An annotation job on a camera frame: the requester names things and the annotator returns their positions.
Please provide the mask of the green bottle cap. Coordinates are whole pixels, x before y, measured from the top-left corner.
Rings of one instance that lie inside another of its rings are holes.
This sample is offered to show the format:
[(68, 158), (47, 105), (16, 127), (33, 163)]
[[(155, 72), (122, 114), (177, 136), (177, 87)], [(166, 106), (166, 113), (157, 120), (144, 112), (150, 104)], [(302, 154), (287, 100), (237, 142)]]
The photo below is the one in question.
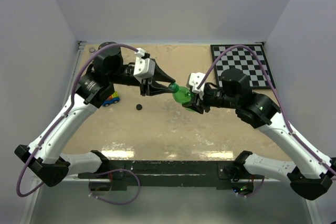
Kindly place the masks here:
[(173, 92), (176, 92), (178, 90), (178, 86), (177, 84), (174, 82), (174, 83), (170, 83), (169, 85), (169, 88), (173, 91)]

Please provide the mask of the green plastic bottle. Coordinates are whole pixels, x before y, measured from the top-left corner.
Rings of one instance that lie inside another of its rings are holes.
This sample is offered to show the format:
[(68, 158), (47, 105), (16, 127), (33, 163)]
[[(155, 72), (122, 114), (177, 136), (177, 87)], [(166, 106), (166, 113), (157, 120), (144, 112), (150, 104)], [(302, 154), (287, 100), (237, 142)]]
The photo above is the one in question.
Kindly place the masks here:
[(190, 93), (189, 88), (179, 86), (178, 84), (177, 84), (177, 86), (178, 86), (178, 90), (172, 94), (175, 102), (177, 102), (179, 104), (184, 104), (184, 103), (190, 102), (191, 99), (192, 99), (192, 95)]

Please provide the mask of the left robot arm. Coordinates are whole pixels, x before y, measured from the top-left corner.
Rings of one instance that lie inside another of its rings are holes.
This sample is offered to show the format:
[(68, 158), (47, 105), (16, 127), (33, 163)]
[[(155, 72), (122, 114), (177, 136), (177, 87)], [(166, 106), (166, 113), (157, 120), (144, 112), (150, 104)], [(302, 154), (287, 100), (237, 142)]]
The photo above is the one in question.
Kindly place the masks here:
[(173, 83), (150, 54), (141, 48), (106, 42), (79, 70), (71, 94), (53, 121), (29, 145), (19, 145), (15, 154), (41, 181), (53, 187), (66, 176), (92, 173), (103, 178), (109, 160), (99, 151), (65, 155), (63, 149), (82, 123), (114, 93), (114, 85), (135, 86), (142, 96), (172, 93), (162, 85)]

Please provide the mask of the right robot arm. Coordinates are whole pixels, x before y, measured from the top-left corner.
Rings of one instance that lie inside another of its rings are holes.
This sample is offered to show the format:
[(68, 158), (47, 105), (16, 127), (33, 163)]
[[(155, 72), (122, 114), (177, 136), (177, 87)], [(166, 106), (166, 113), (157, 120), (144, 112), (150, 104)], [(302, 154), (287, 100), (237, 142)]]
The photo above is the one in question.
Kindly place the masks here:
[(250, 77), (241, 70), (225, 70), (221, 82), (221, 87), (211, 88), (205, 74), (191, 73), (187, 86), (192, 99), (183, 106), (200, 114), (209, 112), (212, 107), (234, 109), (243, 122), (269, 137), (291, 159), (284, 162), (243, 151), (233, 162), (234, 178), (248, 175), (273, 178), (288, 184), (307, 200), (325, 194), (335, 177), (335, 158), (323, 154), (297, 132), (269, 96), (254, 92)]

